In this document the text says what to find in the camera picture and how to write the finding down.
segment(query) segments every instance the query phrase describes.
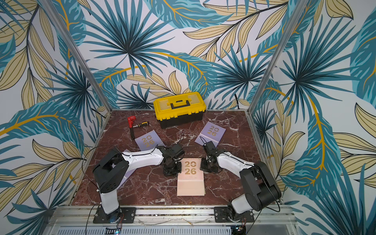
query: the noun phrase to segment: wallpaper wall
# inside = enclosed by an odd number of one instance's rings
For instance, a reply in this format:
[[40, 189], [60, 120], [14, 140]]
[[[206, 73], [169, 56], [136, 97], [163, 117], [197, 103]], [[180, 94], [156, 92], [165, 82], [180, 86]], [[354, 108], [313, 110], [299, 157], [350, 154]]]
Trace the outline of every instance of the wallpaper wall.
[[[77, 1], [55, 2], [83, 17]], [[37, 235], [71, 196], [106, 112], [37, 1], [0, 0], [0, 24], [0, 234]]]
[[303, 234], [376, 234], [376, 2], [301, 19], [253, 113], [269, 168]]
[[247, 108], [296, 2], [93, 0], [74, 38], [113, 108], [190, 91], [209, 109]]

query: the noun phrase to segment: black mounting plate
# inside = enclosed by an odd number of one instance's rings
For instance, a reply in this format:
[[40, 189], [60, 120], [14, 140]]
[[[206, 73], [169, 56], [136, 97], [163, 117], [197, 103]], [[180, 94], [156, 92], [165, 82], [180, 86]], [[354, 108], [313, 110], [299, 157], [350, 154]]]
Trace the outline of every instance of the black mounting plate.
[[[136, 214], [135, 207], [120, 207], [121, 212], [124, 214], [123, 220], [121, 223], [123, 224], [133, 224]], [[108, 220], [106, 219], [105, 212], [101, 206], [98, 207], [94, 220], [94, 224], [108, 224]]]
[[[242, 217], [247, 220], [247, 223], [253, 223], [255, 218], [253, 217], [253, 213], [251, 211], [246, 211], [242, 214]], [[214, 207], [214, 218], [216, 223], [234, 223], [233, 221], [229, 220], [227, 207], [226, 206], [216, 206]]]

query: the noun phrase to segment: yellow leaf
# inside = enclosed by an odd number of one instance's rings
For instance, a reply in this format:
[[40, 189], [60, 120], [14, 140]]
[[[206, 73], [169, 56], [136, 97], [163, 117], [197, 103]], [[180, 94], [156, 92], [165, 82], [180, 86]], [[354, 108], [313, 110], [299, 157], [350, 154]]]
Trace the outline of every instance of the yellow leaf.
[[350, 156], [353, 155], [352, 153], [348, 153], [348, 152], [346, 152], [345, 150], [342, 150], [342, 149], [340, 149], [340, 153], [341, 153], [341, 158], [347, 158], [347, 157], [350, 157]]
[[277, 127], [277, 130], [278, 130], [278, 133], [283, 136], [283, 130], [282, 130], [282, 122], [281, 120], [279, 119], [279, 117], [277, 115], [274, 116], [274, 120], [276, 122], [276, 127]]
[[349, 133], [333, 133], [338, 146], [376, 152], [376, 147], [364, 139]]
[[185, 89], [184, 91], [183, 91], [183, 94], [186, 94], [186, 93], [190, 93], [190, 92], [192, 92], [190, 89], [189, 89], [189, 87], [187, 88], [187, 89]]
[[161, 85], [162, 87], [164, 87], [164, 88], [167, 89], [166, 83], [164, 82], [164, 80], [163, 80], [160, 76], [158, 76], [158, 75], [155, 74], [155, 73], [153, 73], [153, 75], [151, 75], [147, 69], [145, 69], [145, 71], [146, 71], [146, 74], [147, 74], [149, 77], [151, 77], [151, 79], [152, 79], [154, 82], [158, 83], [159, 85]]
[[30, 27], [30, 37], [31, 37], [31, 41], [32, 41], [35, 49], [38, 51], [39, 55], [41, 55], [41, 57], [43, 59], [45, 59], [48, 63], [50, 63], [50, 65], [55, 66], [55, 63], [53, 62], [51, 56], [48, 54], [48, 52], [44, 48], [42, 41], [39, 38], [38, 33], [36, 32], [33, 25], [31, 25], [31, 27]]
[[251, 31], [251, 28], [255, 24], [258, 16], [259, 16], [259, 14], [256, 14], [256, 15], [253, 15], [253, 16], [249, 17], [244, 22], [244, 24], [240, 27], [239, 34], [238, 34], [238, 39], [239, 39], [239, 45], [240, 45], [240, 47], [238, 49], [238, 52], [240, 51], [240, 48], [243, 48], [243, 46], [246, 44], [249, 31]]
[[37, 91], [38, 95], [40, 96], [40, 98], [44, 101], [48, 101], [52, 97], [50, 91], [47, 90], [46, 88], [44, 88], [45, 85], [43, 85], [35, 77], [33, 77], [33, 82], [34, 82], [34, 86], [35, 86], [36, 91]]
[[295, 169], [295, 162], [294, 160], [287, 159], [286, 161], [283, 162], [281, 170], [279, 172], [280, 176], [286, 176], [289, 173], [293, 172]]
[[168, 77], [168, 82], [170, 84], [171, 90], [175, 95], [179, 95], [182, 91], [182, 86], [176, 79], [176, 71], [173, 71]]
[[224, 37], [224, 39], [221, 42], [221, 58], [226, 56], [226, 53], [230, 52], [231, 46], [234, 46], [235, 44], [235, 38], [236, 38], [236, 30], [238, 29], [239, 24], [235, 24], [230, 32]]
[[36, 6], [38, 5], [37, 1], [35, 0], [17, 0], [16, 2], [13, 0], [5, 0], [5, 2], [15, 11], [11, 11], [8, 6], [6, 6], [6, 9], [11, 12], [13, 15], [18, 14], [24, 14], [27, 13], [28, 11], [25, 10], [24, 8], [28, 9], [29, 11], [35, 10]]
[[274, 138], [274, 143], [276, 144], [277, 154], [278, 154], [278, 156], [281, 156], [282, 155], [281, 141], [279, 139], [279, 136], [278, 136], [275, 128], [273, 130], [273, 138]]
[[248, 102], [247, 100], [238, 99], [238, 101], [239, 101], [242, 105], [249, 106], [249, 102]]
[[284, 126], [284, 135], [283, 135], [283, 141], [284, 142], [285, 142], [286, 137], [287, 137], [288, 133], [290, 132], [290, 128], [291, 128], [291, 115], [288, 115], [288, 113], [291, 111], [292, 107], [293, 106], [290, 105], [290, 107], [288, 107], [287, 112], [286, 112], [285, 126]]
[[214, 25], [209, 26], [203, 29], [199, 29], [193, 32], [184, 32], [184, 34], [187, 37], [193, 38], [193, 39], [206, 39], [218, 36], [220, 34], [223, 34], [226, 32], [229, 28], [231, 28], [231, 24], [220, 24], [220, 25]]
[[43, 100], [42, 97], [39, 94], [37, 94], [37, 96], [36, 96], [36, 102], [37, 103], [46, 102], [46, 101], [47, 100]]
[[172, 96], [172, 94], [170, 93], [167, 93], [167, 92], [155, 92], [155, 91], [151, 91], [150, 93], [152, 93], [153, 95], [157, 96], [157, 97], [167, 97], [167, 96]]
[[24, 109], [28, 109], [35, 104], [33, 86], [31, 84], [31, 70], [27, 70], [27, 79], [25, 85], [22, 87], [21, 99]]
[[102, 128], [102, 117], [97, 112], [95, 113], [95, 117], [97, 118], [97, 121], [99, 123], [99, 127]]
[[86, 0], [77, 0], [77, 2], [79, 4], [81, 4], [82, 6], [86, 6], [87, 8], [89, 8], [91, 10], [91, 7], [90, 7], [89, 3]]
[[316, 9], [315, 15], [314, 15], [314, 17], [313, 17], [314, 25], [317, 23], [318, 19], [320, 18], [321, 10], [323, 9], [323, 5], [324, 5], [324, 1], [325, 1], [325, 0], [321, 0], [320, 3], [319, 3], [318, 6], [317, 6], [317, 9]]
[[276, 169], [277, 169], [277, 172], [279, 171], [279, 168], [281, 167], [281, 161], [280, 161], [280, 154], [278, 154], [276, 148], [274, 148], [274, 145], [273, 144], [270, 144], [271, 145], [271, 151], [273, 152], [273, 156], [274, 156], [274, 163], [276, 165]]
[[227, 19], [227, 21], [234, 21], [234, 20], [240, 20], [243, 19], [244, 17], [253, 14], [257, 12], [257, 10], [251, 6], [248, 7], [248, 12], [246, 14], [246, 6], [245, 5], [238, 5], [236, 6], [215, 6], [215, 5], [209, 5], [205, 4], [204, 6], [206, 8], [213, 9], [217, 12], [219, 15], [231, 15], [230, 18]]
[[268, 165], [268, 168], [269, 168], [271, 174], [274, 175], [274, 167], [273, 167], [273, 163], [271, 162], [272, 157], [273, 157], [273, 154], [270, 155], [269, 157], [267, 157], [267, 160], [268, 160], [267, 165]]
[[84, 158], [87, 158], [88, 157], [88, 153], [90, 152], [90, 148], [85, 146], [85, 148], [83, 149], [83, 156]]
[[4, 209], [4, 207], [30, 182], [30, 180], [31, 179], [24, 179], [18, 181], [13, 184], [14, 188], [7, 188], [0, 193], [0, 211]]
[[145, 89], [150, 88], [150, 90], [165, 90], [164, 87], [161, 87], [155, 84], [140, 84], [140, 87], [145, 88]]
[[34, 176], [33, 179], [26, 185], [26, 187], [22, 190], [20, 197], [17, 199], [16, 204], [22, 204], [26, 199], [28, 199], [31, 195], [31, 190], [35, 191], [39, 184], [42, 182], [44, 176], [47, 173], [47, 169], [39, 173], [38, 175]]
[[285, 108], [283, 107], [283, 104], [280, 100], [276, 100], [276, 106], [277, 106], [277, 110], [278, 110], [278, 114], [279, 114], [279, 119], [281, 121], [281, 125], [283, 125], [283, 121], [285, 119], [285, 114], [284, 114], [284, 110]]
[[236, 107], [236, 106], [238, 106], [238, 103], [236, 102], [236, 100], [233, 100], [233, 101], [231, 102], [231, 105], [228, 106], [227, 109], [232, 109], [232, 108], [234, 108], [234, 107]]
[[78, 163], [80, 163], [79, 159], [73, 160], [69, 163], [68, 167], [64, 171], [63, 176], [61, 177], [60, 183], [57, 186], [57, 188], [60, 188], [64, 184], [65, 180], [69, 177], [70, 173], [76, 168], [76, 166], [78, 166]]
[[203, 59], [203, 60], [206, 60], [206, 55], [207, 54], [203, 54], [202, 56], [200, 56], [200, 58]]
[[326, 0], [326, 12], [330, 17], [349, 17], [354, 19], [351, 8], [344, 0]]
[[214, 38], [210, 42], [206, 42], [206, 43], [203, 43], [203, 44], [196, 46], [189, 53], [189, 55], [199, 57], [206, 49], [208, 49], [210, 47], [211, 44], [216, 43], [218, 41], [218, 39], [219, 38]]
[[55, 50], [55, 40], [53, 38], [52, 28], [50, 21], [43, 9], [39, 10], [39, 20], [41, 22], [41, 26], [43, 29], [44, 34], [46, 35], [48, 42], [50, 42], [52, 48]]
[[19, 46], [26, 37], [26, 29], [29, 26], [29, 22], [27, 20], [19, 20], [18, 21], [23, 28], [21, 28], [16, 22], [11, 21], [9, 22], [9, 26], [4, 26], [0, 30], [0, 43], [9, 42], [14, 35], [14, 39], [16, 40], [16, 46]]
[[280, 190], [281, 192], [283, 192], [283, 191], [285, 190], [285, 188], [286, 188], [285, 183], [283, 183], [283, 181], [282, 181], [281, 179], [277, 180], [277, 185], [278, 185], [279, 190]]
[[61, 162], [67, 158], [60, 152], [60, 150], [52, 147], [45, 147], [38, 144], [33, 140], [33, 150], [38, 157], [50, 161], [50, 162]]
[[365, 131], [376, 138], [376, 117], [367, 113], [358, 104], [355, 105], [355, 116]]
[[297, 131], [293, 133], [290, 138], [287, 140], [287, 143], [284, 146], [283, 149], [283, 156], [282, 158], [287, 157], [288, 155], [292, 154], [295, 150], [296, 144], [298, 143], [298, 140], [304, 135], [304, 132]]
[[208, 62], [215, 62], [215, 58], [216, 58], [215, 53], [217, 53], [217, 44], [216, 43], [214, 43], [210, 47], [210, 49], [209, 49], [209, 51], [208, 51], [208, 53], [206, 55], [206, 61], [208, 61]]
[[282, 19], [282, 17], [286, 13], [286, 10], [287, 10], [287, 5], [284, 5], [283, 7], [275, 11], [273, 14], [271, 14], [262, 25], [259, 35], [257, 36], [256, 39], [262, 37], [267, 32], [269, 32], [269, 30], [271, 30]]
[[376, 188], [376, 173], [365, 178], [364, 184]]
[[53, 164], [48, 164], [48, 165], [43, 165], [39, 163], [30, 163], [26, 164], [20, 167], [17, 167], [16, 169], [13, 169], [12, 171], [17, 175], [17, 176], [4, 176], [0, 175], [0, 180], [15, 180], [15, 179], [21, 179], [23, 177], [29, 176], [31, 174], [34, 174], [40, 170], [50, 168], [53, 166]]
[[98, 106], [97, 108], [98, 112], [103, 112], [104, 110], [106, 110], [104, 106]]
[[362, 166], [365, 164], [365, 170], [376, 164], [375, 155], [354, 155], [342, 160], [343, 166], [346, 168], [348, 174], [356, 174], [362, 171]]
[[14, 86], [23, 73], [27, 65], [26, 47], [17, 52], [13, 59], [6, 65], [0, 77], [0, 91]]
[[[269, 0], [269, 5], [279, 5], [282, 3], [288, 2], [288, 0]], [[267, 5], [268, 2], [266, 0], [256, 0], [256, 3], [258, 4], [264, 4]]]
[[127, 79], [132, 80], [132, 81], [137, 81], [137, 82], [146, 82], [146, 83], [153, 84], [153, 81], [150, 80], [149, 78], [145, 78], [144, 75], [138, 75], [138, 74], [127, 75]]
[[71, 158], [81, 158], [80, 151], [72, 142], [63, 142], [64, 152]]
[[39, 58], [34, 49], [29, 46], [31, 61], [33, 62], [36, 73], [47, 83], [49, 87], [53, 87], [51, 75], [47, 72], [46, 64]]
[[44, 181], [42, 187], [39, 189], [37, 194], [39, 194], [39, 193], [43, 192], [44, 190], [48, 189], [49, 187], [51, 187], [52, 184], [59, 179], [59, 177], [63, 173], [65, 167], [68, 165], [68, 163], [69, 163], [69, 161], [65, 161], [62, 164], [60, 164], [58, 167], [53, 169], [50, 172], [50, 174], [47, 176], [47, 179]]

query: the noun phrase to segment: marble tabletop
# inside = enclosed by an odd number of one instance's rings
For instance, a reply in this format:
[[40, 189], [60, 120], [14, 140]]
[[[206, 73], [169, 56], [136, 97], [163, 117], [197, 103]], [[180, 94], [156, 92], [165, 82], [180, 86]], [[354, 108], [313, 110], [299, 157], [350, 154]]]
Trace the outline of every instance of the marble tabletop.
[[[259, 161], [256, 144], [244, 111], [206, 111], [201, 121], [161, 129], [154, 111], [113, 111], [105, 131], [99, 141], [101, 145], [116, 145], [121, 151], [139, 151], [134, 140], [130, 139], [127, 118], [136, 116], [135, 123], [148, 121], [149, 126], [134, 128], [136, 138], [155, 130], [166, 146], [170, 146], [179, 138], [185, 158], [203, 158], [206, 156], [202, 146], [195, 139], [210, 121], [226, 132], [218, 149], [225, 149], [233, 155], [247, 161]], [[94, 181], [92, 170], [112, 147], [98, 147], [86, 170], [87, 176]], [[147, 166], [137, 169], [118, 190], [120, 205], [223, 205], [241, 194], [243, 188], [240, 178], [227, 170], [219, 174], [204, 174], [205, 196], [177, 196], [177, 177], [165, 177], [163, 168]], [[84, 177], [79, 185], [71, 205], [94, 205], [100, 202], [96, 187]]]

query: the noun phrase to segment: purple calendar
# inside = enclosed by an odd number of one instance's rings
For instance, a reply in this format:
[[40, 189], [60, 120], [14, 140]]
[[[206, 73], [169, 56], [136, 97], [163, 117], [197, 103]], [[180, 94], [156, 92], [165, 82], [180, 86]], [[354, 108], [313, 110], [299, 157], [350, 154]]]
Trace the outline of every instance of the purple calendar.
[[213, 144], [217, 147], [225, 131], [225, 128], [207, 122], [194, 142], [203, 145], [205, 142], [213, 141]]

